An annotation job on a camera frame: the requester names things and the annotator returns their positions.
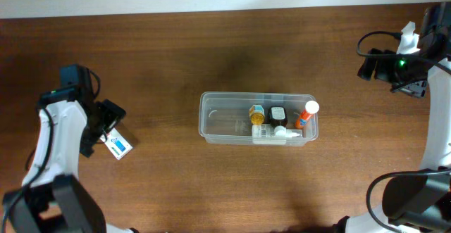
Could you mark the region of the orange tablet tube white cap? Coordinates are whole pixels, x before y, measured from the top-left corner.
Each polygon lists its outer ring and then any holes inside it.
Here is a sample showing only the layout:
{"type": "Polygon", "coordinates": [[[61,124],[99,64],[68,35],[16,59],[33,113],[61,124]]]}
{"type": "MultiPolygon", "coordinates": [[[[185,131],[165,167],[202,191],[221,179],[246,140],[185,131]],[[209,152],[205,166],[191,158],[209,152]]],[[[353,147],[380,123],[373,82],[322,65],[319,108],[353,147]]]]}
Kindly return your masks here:
{"type": "Polygon", "coordinates": [[[301,112],[295,112],[295,128],[302,129],[307,123],[318,113],[320,109],[316,101],[308,101],[305,103],[304,109],[301,112]]]}

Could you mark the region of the clear plastic container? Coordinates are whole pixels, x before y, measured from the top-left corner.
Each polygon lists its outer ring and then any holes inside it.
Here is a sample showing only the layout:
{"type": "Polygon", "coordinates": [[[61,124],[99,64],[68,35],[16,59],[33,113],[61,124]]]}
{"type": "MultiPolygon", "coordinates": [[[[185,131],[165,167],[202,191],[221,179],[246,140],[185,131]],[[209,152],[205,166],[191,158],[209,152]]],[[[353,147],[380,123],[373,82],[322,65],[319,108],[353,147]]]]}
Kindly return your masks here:
{"type": "MultiPolygon", "coordinates": [[[[310,94],[281,94],[256,92],[205,92],[199,105],[199,134],[210,144],[256,145],[252,142],[252,126],[249,109],[262,105],[265,122],[269,123],[268,111],[282,106],[287,113],[287,129],[295,128],[295,112],[301,112],[305,103],[315,98],[310,94]]],[[[304,146],[319,136],[319,119],[315,115],[302,129],[302,136],[291,138],[286,145],[304,146]]]]}

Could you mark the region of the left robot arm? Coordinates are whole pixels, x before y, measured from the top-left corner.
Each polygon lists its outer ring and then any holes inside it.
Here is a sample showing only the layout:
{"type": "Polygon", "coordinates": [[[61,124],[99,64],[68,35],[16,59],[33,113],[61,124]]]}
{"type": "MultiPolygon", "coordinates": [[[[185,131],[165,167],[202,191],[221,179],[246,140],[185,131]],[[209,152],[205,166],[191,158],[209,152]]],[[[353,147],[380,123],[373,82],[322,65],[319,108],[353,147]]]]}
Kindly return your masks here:
{"type": "Polygon", "coordinates": [[[126,115],[115,103],[98,101],[99,77],[73,64],[60,69],[61,86],[37,102],[40,130],[32,164],[21,188],[4,195],[1,231],[119,232],[78,180],[79,157],[126,115]]]}

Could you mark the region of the gold lid small jar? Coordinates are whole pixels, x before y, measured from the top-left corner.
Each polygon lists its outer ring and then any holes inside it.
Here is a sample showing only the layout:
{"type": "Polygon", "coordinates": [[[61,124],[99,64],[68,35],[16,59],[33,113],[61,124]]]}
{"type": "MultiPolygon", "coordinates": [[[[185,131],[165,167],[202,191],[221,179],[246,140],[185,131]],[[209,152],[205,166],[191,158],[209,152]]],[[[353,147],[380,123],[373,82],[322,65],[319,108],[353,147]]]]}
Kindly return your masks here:
{"type": "Polygon", "coordinates": [[[254,104],[249,109],[249,119],[253,125],[262,125],[265,122],[265,110],[262,105],[254,104]]]}

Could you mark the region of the dark bottle white cap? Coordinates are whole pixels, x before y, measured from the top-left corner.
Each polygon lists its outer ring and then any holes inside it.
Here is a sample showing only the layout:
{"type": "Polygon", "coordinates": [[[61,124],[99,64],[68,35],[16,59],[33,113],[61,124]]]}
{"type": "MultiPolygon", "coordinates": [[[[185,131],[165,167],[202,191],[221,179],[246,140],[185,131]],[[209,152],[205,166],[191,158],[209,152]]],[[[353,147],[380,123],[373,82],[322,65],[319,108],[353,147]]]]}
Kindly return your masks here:
{"type": "Polygon", "coordinates": [[[273,106],[269,109],[268,114],[270,124],[274,128],[275,136],[284,137],[287,133],[286,126],[288,124],[286,110],[282,106],[273,106]]]}

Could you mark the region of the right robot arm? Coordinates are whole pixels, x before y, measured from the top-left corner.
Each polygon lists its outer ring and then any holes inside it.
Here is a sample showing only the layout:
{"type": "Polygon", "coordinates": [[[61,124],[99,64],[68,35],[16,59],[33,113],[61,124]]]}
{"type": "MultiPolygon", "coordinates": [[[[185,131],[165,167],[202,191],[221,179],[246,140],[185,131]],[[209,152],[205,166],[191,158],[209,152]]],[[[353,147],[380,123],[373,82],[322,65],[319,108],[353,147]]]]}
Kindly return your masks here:
{"type": "Polygon", "coordinates": [[[335,232],[450,231],[450,2],[427,8],[419,29],[413,22],[401,32],[396,51],[357,49],[365,59],[364,80],[380,80],[392,93],[430,96],[425,147],[417,170],[389,172],[366,190],[367,211],[344,217],[335,232]]]}

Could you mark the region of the white pump bottle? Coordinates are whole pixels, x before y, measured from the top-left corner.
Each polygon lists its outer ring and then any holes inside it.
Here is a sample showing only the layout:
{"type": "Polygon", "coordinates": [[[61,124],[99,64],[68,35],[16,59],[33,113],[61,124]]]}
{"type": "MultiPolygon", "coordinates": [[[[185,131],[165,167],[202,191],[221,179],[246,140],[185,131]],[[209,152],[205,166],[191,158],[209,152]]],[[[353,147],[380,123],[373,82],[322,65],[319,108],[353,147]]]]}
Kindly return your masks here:
{"type": "Polygon", "coordinates": [[[301,137],[301,130],[291,130],[270,124],[252,126],[252,142],[256,145],[286,145],[291,138],[301,137]]]}

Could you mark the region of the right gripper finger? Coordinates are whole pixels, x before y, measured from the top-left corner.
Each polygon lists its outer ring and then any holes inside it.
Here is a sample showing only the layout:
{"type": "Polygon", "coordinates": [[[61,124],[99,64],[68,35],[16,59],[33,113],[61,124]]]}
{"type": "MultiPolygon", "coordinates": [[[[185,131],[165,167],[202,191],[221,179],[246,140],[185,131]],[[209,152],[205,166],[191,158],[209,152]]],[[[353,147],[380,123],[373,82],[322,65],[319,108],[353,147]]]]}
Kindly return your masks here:
{"type": "Polygon", "coordinates": [[[424,98],[426,94],[427,88],[426,80],[415,80],[411,82],[405,82],[402,84],[395,84],[390,89],[391,93],[402,92],[407,96],[415,97],[415,98],[424,98]]]}
{"type": "Polygon", "coordinates": [[[364,63],[358,70],[357,75],[363,80],[370,81],[372,78],[377,80],[380,64],[381,63],[377,58],[366,57],[364,63]]]}

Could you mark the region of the white Panadol box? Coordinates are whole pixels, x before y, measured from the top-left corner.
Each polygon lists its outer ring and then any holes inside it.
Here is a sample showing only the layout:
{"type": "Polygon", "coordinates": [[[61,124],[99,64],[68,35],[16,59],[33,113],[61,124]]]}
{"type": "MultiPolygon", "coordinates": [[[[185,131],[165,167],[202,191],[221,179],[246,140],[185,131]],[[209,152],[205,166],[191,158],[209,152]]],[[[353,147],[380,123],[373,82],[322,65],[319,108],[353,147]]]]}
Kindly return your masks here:
{"type": "Polygon", "coordinates": [[[117,160],[122,159],[126,154],[133,150],[132,144],[129,143],[116,128],[103,134],[100,140],[117,160]]]}

